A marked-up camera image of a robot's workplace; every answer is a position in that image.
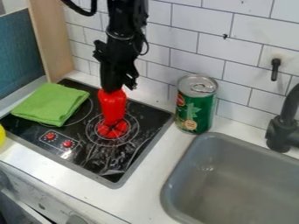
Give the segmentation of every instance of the sink basin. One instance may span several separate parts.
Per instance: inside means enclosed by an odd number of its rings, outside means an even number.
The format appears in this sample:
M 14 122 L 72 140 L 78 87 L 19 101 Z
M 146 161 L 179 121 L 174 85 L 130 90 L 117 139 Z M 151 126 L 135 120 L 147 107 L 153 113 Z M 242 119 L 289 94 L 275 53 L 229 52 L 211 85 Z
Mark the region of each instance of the sink basin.
M 222 134 L 196 138 L 161 191 L 180 223 L 298 224 L 299 162 Z

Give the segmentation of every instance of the white tile wall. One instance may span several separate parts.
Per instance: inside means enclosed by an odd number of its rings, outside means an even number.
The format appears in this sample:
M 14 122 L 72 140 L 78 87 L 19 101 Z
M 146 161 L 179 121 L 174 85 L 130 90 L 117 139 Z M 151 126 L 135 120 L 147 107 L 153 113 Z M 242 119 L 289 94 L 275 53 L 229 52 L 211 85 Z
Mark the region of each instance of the white tile wall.
M 194 74 L 221 79 L 224 60 L 171 49 L 170 65 Z
M 268 17 L 270 15 L 272 2 L 273 0 L 206 0 L 203 6 L 215 10 Z
M 164 2 L 174 3 L 174 4 L 189 4 L 194 6 L 200 6 L 203 0 L 163 0 Z
M 67 7 L 64 7 L 64 11 L 67 23 L 101 30 L 101 15 L 99 12 L 93 17 L 84 17 Z
M 222 80 L 217 80 L 217 82 L 219 84 L 219 89 L 217 93 L 218 98 L 230 102 L 237 102 L 242 105 L 248 104 L 251 92 L 250 87 L 242 87 L 240 85 L 236 85 Z
M 100 77 L 100 64 L 96 62 L 89 61 L 90 74 L 93 76 Z
M 149 21 L 161 25 L 170 25 L 171 4 L 149 1 Z
M 262 109 L 273 114 L 280 114 L 285 97 L 254 89 L 249 106 Z
M 169 46 L 193 53 L 196 52 L 198 33 L 194 31 L 185 31 L 159 24 L 148 24 L 146 34 L 150 43 Z
M 279 73 L 278 81 L 270 81 L 271 73 L 272 72 L 269 70 L 254 66 L 245 66 L 227 62 L 224 80 L 251 88 L 258 88 L 268 92 L 285 95 L 289 85 L 290 75 Z
M 293 76 L 293 77 L 292 77 L 292 81 L 291 81 L 291 83 L 290 83 L 290 85 L 289 85 L 289 91 L 291 91 L 292 88 L 293 88 L 295 85 L 297 85 L 298 83 L 299 83 L 299 77 L 295 77 L 295 76 Z
M 85 36 L 82 26 L 78 26 L 75 24 L 66 24 L 66 30 L 68 37 L 71 40 L 78 41 L 78 42 L 85 42 Z
M 160 45 L 149 45 L 149 52 L 139 58 L 168 66 L 170 64 L 170 48 Z
M 235 15 L 232 36 L 236 39 L 299 50 L 299 24 Z
M 149 62 L 148 76 L 153 80 L 162 81 L 176 86 L 177 80 L 186 76 L 187 74 L 189 73 L 185 71 Z
M 219 101 L 218 115 L 264 130 L 267 128 L 270 120 L 275 117 L 258 109 L 221 100 Z
M 93 46 L 94 41 L 99 39 L 106 43 L 107 41 L 107 34 L 104 31 L 97 31 L 89 28 L 84 28 L 85 36 L 87 39 L 87 44 Z
M 97 60 L 93 57 L 92 54 L 92 52 L 94 51 L 93 46 L 84 45 L 75 41 L 71 41 L 71 50 L 73 56 L 97 62 Z
M 222 35 L 229 33 L 232 19 L 232 13 L 177 4 L 173 6 L 172 25 L 188 30 Z
M 90 74 L 88 60 L 73 57 L 73 63 L 76 70 L 81 71 L 82 73 Z
M 261 54 L 261 45 L 201 33 L 198 53 L 257 66 Z
M 93 76 L 100 76 L 94 41 L 106 41 L 108 25 L 107 0 L 98 3 L 94 17 L 65 8 L 76 69 Z M 175 108 L 177 80 L 207 75 L 219 83 L 218 115 L 266 129 L 299 83 L 298 7 L 296 0 L 149 0 L 150 50 L 136 61 L 139 86 L 128 95 L 168 100 Z M 276 82 L 273 58 L 282 60 Z
M 297 0 L 275 0 L 271 17 L 299 23 L 298 9 Z
M 265 45 L 261 55 L 260 67 L 272 69 L 271 60 L 282 60 L 279 70 L 284 73 L 299 75 L 299 52 Z

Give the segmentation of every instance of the green cloth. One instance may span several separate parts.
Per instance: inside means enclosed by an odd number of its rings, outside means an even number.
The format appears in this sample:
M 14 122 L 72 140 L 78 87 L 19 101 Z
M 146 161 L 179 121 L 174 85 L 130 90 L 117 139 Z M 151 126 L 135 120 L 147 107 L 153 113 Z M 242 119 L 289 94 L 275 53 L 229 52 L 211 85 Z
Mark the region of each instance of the green cloth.
M 27 120 L 61 127 L 89 93 L 46 83 L 17 105 L 11 113 Z

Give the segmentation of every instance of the yellow object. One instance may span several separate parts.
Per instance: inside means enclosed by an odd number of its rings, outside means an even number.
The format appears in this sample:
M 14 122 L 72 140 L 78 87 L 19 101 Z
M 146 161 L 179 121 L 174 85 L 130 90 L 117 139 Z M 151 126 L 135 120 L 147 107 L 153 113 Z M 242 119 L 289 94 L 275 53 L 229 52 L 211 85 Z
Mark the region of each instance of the yellow object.
M 3 145 L 5 139 L 5 130 L 0 124 L 0 146 Z

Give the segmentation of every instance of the green can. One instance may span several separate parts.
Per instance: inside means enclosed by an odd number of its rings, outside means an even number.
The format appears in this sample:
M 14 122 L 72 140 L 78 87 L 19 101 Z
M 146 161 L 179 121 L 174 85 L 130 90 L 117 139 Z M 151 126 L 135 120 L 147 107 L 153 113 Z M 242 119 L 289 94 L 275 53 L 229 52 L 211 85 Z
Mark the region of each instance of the green can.
M 216 80 L 187 75 L 178 81 L 177 88 L 176 125 L 192 134 L 208 131 L 214 117 L 218 89 Z

